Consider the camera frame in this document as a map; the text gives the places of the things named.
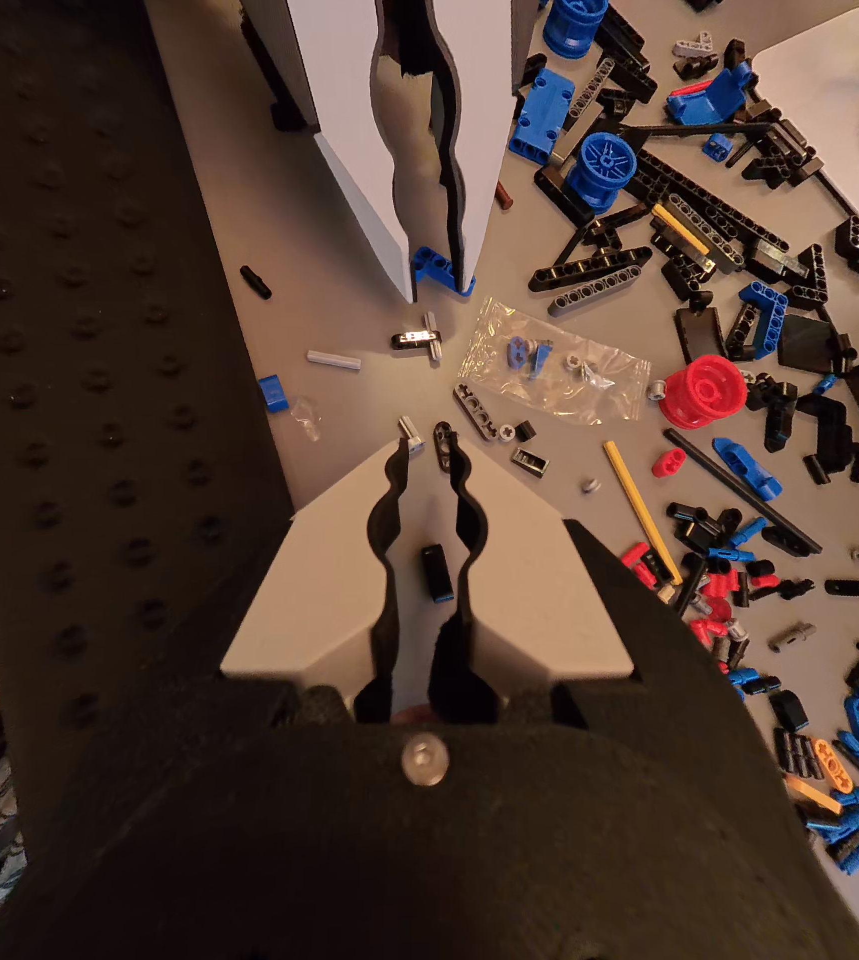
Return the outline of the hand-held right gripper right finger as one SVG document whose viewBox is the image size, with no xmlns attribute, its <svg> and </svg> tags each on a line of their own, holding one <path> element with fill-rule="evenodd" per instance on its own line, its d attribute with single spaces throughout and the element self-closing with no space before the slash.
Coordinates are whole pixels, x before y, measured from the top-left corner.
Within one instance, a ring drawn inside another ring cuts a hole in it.
<svg viewBox="0 0 859 960">
<path fill-rule="evenodd" d="M 428 701 L 449 723 L 493 723 L 519 695 L 622 681 L 634 664 L 571 523 L 459 438 L 449 446 L 455 532 L 467 550 L 439 630 Z"/>
</svg>

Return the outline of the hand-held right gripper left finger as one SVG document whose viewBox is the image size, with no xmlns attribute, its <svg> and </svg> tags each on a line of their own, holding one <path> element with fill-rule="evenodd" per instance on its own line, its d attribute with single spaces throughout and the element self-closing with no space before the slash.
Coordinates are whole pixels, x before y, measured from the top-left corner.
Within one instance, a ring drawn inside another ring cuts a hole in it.
<svg viewBox="0 0 859 960">
<path fill-rule="evenodd" d="M 398 438 L 294 514 L 223 656 L 225 677 L 333 688 L 357 721 L 389 720 L 400 617 L 388 549 L 409 464 Z"/>
</svg>

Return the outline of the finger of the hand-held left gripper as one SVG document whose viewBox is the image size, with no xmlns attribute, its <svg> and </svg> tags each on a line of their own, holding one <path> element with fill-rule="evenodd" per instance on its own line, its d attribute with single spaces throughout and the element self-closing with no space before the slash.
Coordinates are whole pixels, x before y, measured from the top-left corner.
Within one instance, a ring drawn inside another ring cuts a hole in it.
<svg viewBox="0 0 859 960">
<path fill-rule="evenodd" d="M 458 293 L 479 261 L 515 110 L 512 2 L 405 3 L 405 69 L 430 98 L 449 260 Z"/>
<path fill-rule="evenodd" d="M 397 213 L 395 162 L 373 102 L 383 2 L 290 1 L 318 131 L 314 139 L 382 270 L 414 301 L 410 240 Z"/>
</svg>

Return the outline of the blue angled beam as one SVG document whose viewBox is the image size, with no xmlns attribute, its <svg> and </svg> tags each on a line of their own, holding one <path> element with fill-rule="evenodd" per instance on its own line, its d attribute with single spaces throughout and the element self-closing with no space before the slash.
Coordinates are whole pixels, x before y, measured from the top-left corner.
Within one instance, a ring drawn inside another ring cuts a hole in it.
<svg viewBox="0 0 859 960">
<path fill-rule="evenodd" d="M 411 263 L 413 279 L 417 284 L 423 280 L 431 280 L 463 299 L 468 299 L 474 291 L 476 278 L 473 277 L 469 287 L 461 291 L 452 261 L 429 246 L 418 247 L 413 253 Z"/>
<path fill-rule="evenodd" d="M 724 342 L 733 363 L 763 359 L 779 346 L 788 298 L 772 287 L 752 281 L 738 292 L 740 307 Z"/>
</svg>

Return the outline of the blue toy block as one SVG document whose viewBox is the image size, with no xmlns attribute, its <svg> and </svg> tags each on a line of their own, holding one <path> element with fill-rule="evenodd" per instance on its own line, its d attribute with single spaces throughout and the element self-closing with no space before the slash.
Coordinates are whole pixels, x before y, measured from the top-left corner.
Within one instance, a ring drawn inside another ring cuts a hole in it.
<svg viewBox="0 0 859 960">
<path fill-rule="evenodd" d="M 575 84 L 543 67 L 533 78 L 509 140 L 508 150 L 545 166 L 551 159 L 575 96 Z"/>
</svg>

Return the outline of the blue toy wheel hub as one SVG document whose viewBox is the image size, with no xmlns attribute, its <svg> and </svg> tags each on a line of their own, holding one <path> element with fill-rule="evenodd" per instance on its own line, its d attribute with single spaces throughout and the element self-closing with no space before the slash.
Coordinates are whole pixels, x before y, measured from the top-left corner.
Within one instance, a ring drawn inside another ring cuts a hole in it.
<svg viewBox="0 0 859 960">
<path fill-rule="evenodd" d="M 594 214 L 605 214 L 632 180 L 638 161 L 631 145 L 608 131 L 583 140 L 564 183 Z"/>
<path fill-rule="evenodd" d="M 608 1 L 551 1 L 543 42 L 556 56 L 578 61 L 590 51 L 609 8 Z"/>
</svg>

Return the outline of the long yellow toy axle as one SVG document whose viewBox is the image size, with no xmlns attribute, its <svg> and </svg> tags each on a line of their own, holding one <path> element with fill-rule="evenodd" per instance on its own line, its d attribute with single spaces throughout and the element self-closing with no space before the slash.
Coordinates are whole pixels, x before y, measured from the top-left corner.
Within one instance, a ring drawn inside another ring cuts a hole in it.
<svg viewBox="0 0 859 960">
<path fill-rule="evenodd" d="M 650 546 L 655 549 L 657 555 L 663 562 L 666 570 L 670 574 L 671 583 L 679 587 L 683 584 L 683 577 L 674 560 L 669 548 L 666 546 L 663 535 L 655 523 L 652 513 L 642 497 L 628 466 L 618 449 L 615 441 L 606 440 L 602 445 L 603 451 L 615 472 L 620 486 L 631 505 L 631 508 L 639 522 L 641 529 L 647 536 Z"/>
</svg>

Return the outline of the dark grey thin beam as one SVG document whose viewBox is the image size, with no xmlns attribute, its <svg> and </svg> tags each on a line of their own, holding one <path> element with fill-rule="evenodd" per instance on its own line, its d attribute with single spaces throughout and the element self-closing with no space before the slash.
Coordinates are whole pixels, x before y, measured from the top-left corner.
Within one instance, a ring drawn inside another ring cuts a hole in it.
<svg viewBox="0 0 859 960">
<path fill-rule="evenodd" d="M 499 428 L 495 426 L 483 402 L 466 383 L 462 381 L 456 383 L 452 395 L 484 442 L 491 443 L 499 440 Z"/>
</svg>

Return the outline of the long black toy axle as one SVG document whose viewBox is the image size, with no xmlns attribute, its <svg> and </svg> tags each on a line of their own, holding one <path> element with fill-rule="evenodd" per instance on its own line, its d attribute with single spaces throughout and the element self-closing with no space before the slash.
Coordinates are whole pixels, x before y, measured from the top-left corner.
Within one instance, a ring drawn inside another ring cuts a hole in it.
<svg viewBox="0 0 859 960">
<path fill-rule="evenodd" d="M 684 450 L 687 456 L 696 462 L 701 469 L 711 474 L 713 478 L 735 494 L 736 497 L 747 505 L 755 508 L 762 517 L 769 521 L 771 526 L 781 531 L 785 538 L 795 541 L 797 546 L 802 546 L 807 556 L 820 555 L 823 552 L 823 547 L 820 543 L 802 531 L 794 522 L 788 520 L 778 510 L 774 510 L 768 502 L 759 497 L 746 481 L 738 478 L 729 472 L 727 468 L 715 462 L 698 446 L 684 438 L 676 429 L 666 428 L 662 431 L 662 434 L 663 437 L 673 445 Z"/>
</svg>

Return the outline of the clear bag of small parts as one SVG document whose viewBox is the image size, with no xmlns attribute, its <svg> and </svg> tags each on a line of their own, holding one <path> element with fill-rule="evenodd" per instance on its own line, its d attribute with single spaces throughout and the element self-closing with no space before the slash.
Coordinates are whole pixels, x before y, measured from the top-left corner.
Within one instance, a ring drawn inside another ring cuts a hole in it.
<svg viewBox="0 0 859 960">
<path fill-rule="evenodd" d="M 487 297 L 459 380 L 576 426 L 636 422 L 652 364 Z"/>
</svg>

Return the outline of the blue curved toy panel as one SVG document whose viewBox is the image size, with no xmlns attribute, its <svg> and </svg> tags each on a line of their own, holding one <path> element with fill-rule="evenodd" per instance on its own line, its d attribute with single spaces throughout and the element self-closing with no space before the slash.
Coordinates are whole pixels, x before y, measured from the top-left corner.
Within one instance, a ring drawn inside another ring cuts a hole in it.
<svg viewBox="0 0 859 960">
<path fill-rule="evenodd" d="M 762 501 L 772 502 L 783 493 L 783 485 L 762 466 L 750 452 L 731 438 L 716 437 L 711 441 L 716 455 L 736 478 L 741 480 Z"/>
</svg>

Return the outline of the yellow toy beam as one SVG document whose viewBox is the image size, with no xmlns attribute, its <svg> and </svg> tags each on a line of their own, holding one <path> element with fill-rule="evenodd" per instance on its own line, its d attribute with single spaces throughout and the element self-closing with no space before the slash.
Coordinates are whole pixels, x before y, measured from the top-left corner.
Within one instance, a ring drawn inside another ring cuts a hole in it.
<svg viewBox="0 0 859 960">
<path fill-rule="evenodd" d="M 651 209 L 651 225 L 656 234 L 668 245 L 676 248 L 694 262 L 711 257 L 709 247 L 694 234 L 684 222 L 679 221 L 660 203 Z"/>
</svg>

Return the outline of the pile of black toy beams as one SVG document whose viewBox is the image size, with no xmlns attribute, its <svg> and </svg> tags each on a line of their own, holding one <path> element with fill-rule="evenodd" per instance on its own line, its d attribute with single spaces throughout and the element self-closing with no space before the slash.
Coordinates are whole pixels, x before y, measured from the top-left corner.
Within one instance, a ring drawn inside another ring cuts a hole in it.
<svg viewBox="0 0 859 960">
<path fill-rule="evenodd" d="M 827 310 L 829 302 L 826 280 L 825 248 L 819 243 L 807 246 L 799 255 L 790 252 L 788 243 L 713 192 L 663 162 L 646 148 L 653 138 L 698 137 L 699 129 L 706 127 L 705 136 L 732 137 L 743 135 L 745 147 L 759 149 L 743 170 L 747 180 L 759 180 L 769 187 L 783 184 L 798 186 L 804 180 L 821 177 L 823 165 L 812 145 L 803 146 L 789 134 L 790 123 L 780 111 L 762 99 L 752 97 L 727 122 L 708 126 L 663 125 L 649 128 L 626 124 L 631 109 L 638 103 L 652 100 L 658 86 L 650 76 L 650 64 L 643 55 L 644 40 L 614 6 L 608 10 L 597 29 L 595 42 L 601 55 L 590 82 L 573 100 L 562 131 L 572 132 L 593 104 L 600 104 L 602 114 L 587 126 L 571 148 L 564 147 L 562 165 L 572 168 L 583 140 L 590 134 L 606 132 L 624 136 L 637 156 L 637 171 L 626 186 L 636 198 L 635 206 L 613 215 L 595 214 L 565 184 L 560 166 L 550 158 L 534 174 L 534 183 L 554 205 L 573 222 L 576 231 L 569 245 L 571 249 L 583 241 L 601 246 L 590 258 L 570 260 L 563 253 L 561 260 L 551 266 L 535 270 L 528 284 L 534 293 L 573 294 L 575 305 L 587 300 L 589 294 L 580 290 L 598 279 L 615 280 L 617 272 L 633 265 L 641 265 L 650 255 L 647 249 L 633 253 L 619 245 L 615 225 L 610 219 L 629 223 L 642 218 L 652 207 L 660 204 L 684 223 L 710 250 L 710 258 L 694 261 L 669 245 L 655 233 L 654 243 L 667 256 L 663 265 L 673 294 L 680 302 L 700 299 L 701 285 L 708 282 L 713 272 L 741 267 L 758 281 L 783 284 L 788 299 L 788 313 L 816 317 L 832 322 L 836 331 L 848 335 L 855 353 L 846 379 L 859 365 L 859 354 L 852 337 L 833 322 Z"/>
</svg>

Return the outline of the large red toy wheel hub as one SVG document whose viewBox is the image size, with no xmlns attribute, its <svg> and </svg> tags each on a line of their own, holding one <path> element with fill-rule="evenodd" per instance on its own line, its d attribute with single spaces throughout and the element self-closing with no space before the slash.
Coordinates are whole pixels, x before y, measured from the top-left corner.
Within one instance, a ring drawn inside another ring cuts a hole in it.
<svg viewBox="0 0 859 960">
<path fill-rule="evenodd" d="M 704 355 L 666 379 L 659 407 L 675 428 L 695 430 L 734 416 L 747 399 L 741 371 L 723 356 Z"/>
</svg>

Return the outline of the black curved toy panel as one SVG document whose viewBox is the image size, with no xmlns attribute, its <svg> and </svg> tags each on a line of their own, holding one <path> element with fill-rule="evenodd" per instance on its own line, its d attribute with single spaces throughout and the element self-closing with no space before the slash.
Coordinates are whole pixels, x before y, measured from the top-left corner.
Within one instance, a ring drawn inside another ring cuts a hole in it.
<svg viewBox="0 0 859 960">
<path fill-rule="evenodd" d="M 719 311 L 713 306 L 694 311 L 689 307 L 675 311 L 674 325 L 684 357 L 689 365 L 703 356 L 728 358 Z"/>
</svg>

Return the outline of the black dotted mat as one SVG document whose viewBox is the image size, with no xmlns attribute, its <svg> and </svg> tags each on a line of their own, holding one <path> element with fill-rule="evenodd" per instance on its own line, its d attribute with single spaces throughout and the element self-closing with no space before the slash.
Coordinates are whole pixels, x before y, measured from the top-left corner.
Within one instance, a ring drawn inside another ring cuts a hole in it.
<svg viewBox="0 0 859 960">
<path fill-rule="evenodd" d="M 285 708 L 219 665 L 291 510 L 144 3 L 0 2 L 0 922 Z"/>
</svg>

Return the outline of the orange thin toy beam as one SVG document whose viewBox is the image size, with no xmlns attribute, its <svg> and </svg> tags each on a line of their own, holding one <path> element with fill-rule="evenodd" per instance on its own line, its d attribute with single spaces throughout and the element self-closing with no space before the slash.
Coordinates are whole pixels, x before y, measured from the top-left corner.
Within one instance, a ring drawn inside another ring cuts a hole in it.
<svg viewBox="0 0 859 960">
<path fill-rule="evenodd" d="M 809 743 L 831 787 L 843 795 L 852 794 L 854 781 L 832 745 L 822 738 L 810 738 Z"/>
</svg>

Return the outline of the black flat toy panel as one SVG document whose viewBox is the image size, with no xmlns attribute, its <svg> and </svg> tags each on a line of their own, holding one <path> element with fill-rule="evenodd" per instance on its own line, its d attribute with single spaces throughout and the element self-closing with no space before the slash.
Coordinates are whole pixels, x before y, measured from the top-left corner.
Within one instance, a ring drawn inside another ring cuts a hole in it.
<svg viewBox="0 0 859 960">
<path fill-rule="evenodd" d="M 794 313 L 785 315 L 777 347 L 781 366 L 839 377 L 849 374 L 854 357 L 848 335 L 839 333 L 830 320 Z"/>
</svg>

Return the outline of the blue toy bracket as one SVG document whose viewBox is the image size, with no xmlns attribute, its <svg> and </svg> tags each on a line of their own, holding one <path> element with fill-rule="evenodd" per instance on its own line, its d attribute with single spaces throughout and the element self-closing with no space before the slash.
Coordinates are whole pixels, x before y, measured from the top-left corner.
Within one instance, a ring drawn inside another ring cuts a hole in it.
<svg viewBox="0 0 859 960">
<path fill-rule="evenodd" d="M 747 102 L 755 90 L 758 76 L 749 61 L 734 68 L 724 68 L 699 90 L 675 91 L 665 101 L 664 111 L 670 120 L 684 127 L 716 125 L 729 121 Z"/>
</svg>

